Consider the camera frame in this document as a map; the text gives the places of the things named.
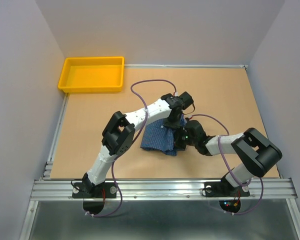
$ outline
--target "table surface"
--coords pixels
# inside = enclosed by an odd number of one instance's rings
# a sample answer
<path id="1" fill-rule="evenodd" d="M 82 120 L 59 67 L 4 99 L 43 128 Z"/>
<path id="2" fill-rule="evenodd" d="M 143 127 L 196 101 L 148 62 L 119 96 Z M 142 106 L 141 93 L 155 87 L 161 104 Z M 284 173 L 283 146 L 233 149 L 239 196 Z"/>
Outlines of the table surface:
<path id="1" fill-rule="evenodd" d="M 116 111 L 128 113 L 143 107 L 131 93 L 131 84 L 146 79 L 167 79 L 179 94 L 187 91 L 195 103 L 195 113 L 214 116 L 231 135 L 256 128 L 266 134 L 246 71 L 241 68 L 126 68 L 124 87 L 119 93 L 70 94 L 56 147 L 51 179 L 80 179 L 93 165 L 101 146 L 102 131 Z M 165 82 L 147 82 L 135 86 L 149 105 L 162 95 L 172 93 Z M 208 135 L 225 134 L 212 119 L 195 117 Z M 220 155 L 203 156 L 194 147 L 177 156 L 140 148 L 142 134 L 115 163 L 119 179 L 220 178 L 227 168 Z M 241 163 L 235 154 L 227 154 L 231 168 Z M 273 167 L 266 177 L 279 177 Z"/>

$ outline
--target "folded garment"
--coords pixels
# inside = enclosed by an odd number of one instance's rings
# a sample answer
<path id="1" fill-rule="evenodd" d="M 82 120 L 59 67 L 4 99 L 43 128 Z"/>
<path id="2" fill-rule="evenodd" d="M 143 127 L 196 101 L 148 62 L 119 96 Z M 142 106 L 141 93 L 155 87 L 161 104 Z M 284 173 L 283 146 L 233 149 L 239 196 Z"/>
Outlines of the folded garment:
<path id="1" fill-rule="evenodd" d="M 186 120 L 181 116 L 180 125 L 185 126 Z M 176 156 L 177 150 L 174 148 L 175 130 L 164 126 L 164 120 L 159 119 L 145 127 L 141 148 L 147 151 L 158 150 L 166 155 Z"/>

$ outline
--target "robotic arm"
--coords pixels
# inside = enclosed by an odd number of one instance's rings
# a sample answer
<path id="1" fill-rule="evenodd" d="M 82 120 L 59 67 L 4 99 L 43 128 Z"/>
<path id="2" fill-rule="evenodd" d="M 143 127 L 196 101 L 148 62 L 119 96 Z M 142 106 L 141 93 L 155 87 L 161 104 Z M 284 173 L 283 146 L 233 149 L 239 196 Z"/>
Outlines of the robotic arm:
<path id="1" fill-rule="evenodd" d="M 134 112 L 122 114 L 115 112 L 104 131 L 100 153 L 92 168 L 84 174 L 82 185 L 84 191 L 95 196 L 98 186 L 106 179 L 112 163 L 123 155 L 133 144 L 134 134 L 143 124 L 150 124 L 164 119 L 164 125 L 176 129 L 174 133 L 175 147 L 185 149 L 187 145 L 194 146 L 202 155 L 220 154 L 219 136 L 206 135 L 201 124 L 196 120 L 188 120 L 185 127 L 179 125 L 182 110 L 194 103 L 192 97 L 184 92 L 180 96 L 166 94 L 160 99 Z M 280 150 L 265 136 L 254 128 L 243 133 L 223 136 L 220 139 L 224 154 L 237 154 L 242 163 L 232 170 L 240 183 L 245 183 L 253 176 L 263 177 L 281 158 Z M 238 190 L 238 183 L 228 172 L 221 181 L 212 184 L 206 192 L 206 197 L 229 196 Z"/>

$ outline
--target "gray floor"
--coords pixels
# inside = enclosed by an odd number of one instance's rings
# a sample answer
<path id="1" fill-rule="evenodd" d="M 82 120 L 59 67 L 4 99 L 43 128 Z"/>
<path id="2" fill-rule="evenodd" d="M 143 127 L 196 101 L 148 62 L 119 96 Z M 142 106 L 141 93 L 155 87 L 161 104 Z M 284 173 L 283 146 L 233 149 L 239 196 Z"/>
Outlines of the gray floor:
<path id="1" fill-rule="evenodd" d="M 255 200 L 242 201 L 241 210 Z M 110 211 L 118 202 L 107 204 Z M 217 201 L 124 202 L 112 217 L 84 215 L 82 202 L 40 202 L 33 240 L 294 240 L 287 202 L 263 200 L 253 212 L 231 216 Z"/>

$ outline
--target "metal frame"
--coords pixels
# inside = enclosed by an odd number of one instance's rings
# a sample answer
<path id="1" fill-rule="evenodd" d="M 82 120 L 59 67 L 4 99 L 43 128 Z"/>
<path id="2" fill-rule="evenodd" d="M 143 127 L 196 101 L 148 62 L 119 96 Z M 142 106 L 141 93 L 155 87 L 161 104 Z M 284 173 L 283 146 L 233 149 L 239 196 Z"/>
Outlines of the metal frame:
<path id="1" fill-rule="evenodd" d="M 155 68 L 246 68 L 245 65 L 127 65 L 126 67 L 155 67 Z M 28 240 L 31 236 L 36 211 L 39 201 L 82 201 L 72 198 L 72 186 L 69 180 L 51 180 L 50 173 L 54 161 L 55 150 L 58 145 L 60 131 L 63 125 L 65 112 L 69 100 L 69 94 L 65 94 L 62 108 L 47 158 L 45 171 L 39 181 L 33 184 L 30 202 L 21 230 L 20 240 Z M 224 200 L 226 197 L 204 197 L 201 189 L 209 181 L 215 179 L 119 179 L 117 180 L 122 191 L 124 201 L 194 201 L 194 200 Z M 298 197 L 291 179 L 265 178 L 264 199 L 286 199 L 290 214 L 300 239 L 300 212 L 296 204 Z M 258 179 L 253 179 L 249 185 L 250 197 L 242 199 L 258 199 L 261 193 L 261 185 Z M 107 199 L 107 201 L 119 201 L 119 197 Z"/>

